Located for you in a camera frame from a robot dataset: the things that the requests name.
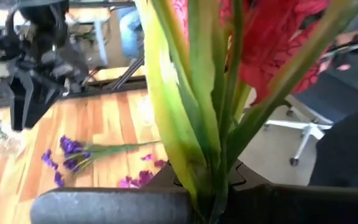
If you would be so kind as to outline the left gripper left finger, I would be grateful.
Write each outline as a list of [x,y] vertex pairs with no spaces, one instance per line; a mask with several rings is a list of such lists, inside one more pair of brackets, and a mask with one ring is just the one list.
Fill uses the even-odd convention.
[[139,189],[61,188],[38,196],[30,209],[32,224],[69,223],[193,223],[195,211],[188,192],[175,183],[166,164]]

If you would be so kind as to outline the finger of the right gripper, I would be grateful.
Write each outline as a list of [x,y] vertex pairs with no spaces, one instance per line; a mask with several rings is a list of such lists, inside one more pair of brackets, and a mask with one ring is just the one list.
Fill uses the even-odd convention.
[[33,128],[50,108],[53,101],[53,86],[50,82],[33,82],[34,91],[30,99],[26,127]]
[[18,78],[13,78],[10,88],[13,92],[13,102],[10,107],[11,128],[23,129],[24,87]]

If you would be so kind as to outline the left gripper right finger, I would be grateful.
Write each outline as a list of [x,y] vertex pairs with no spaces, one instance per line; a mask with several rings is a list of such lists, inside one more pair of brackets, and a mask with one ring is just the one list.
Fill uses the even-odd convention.
[[358,189],[274,184],[236,161],[224,222],[358,223]]

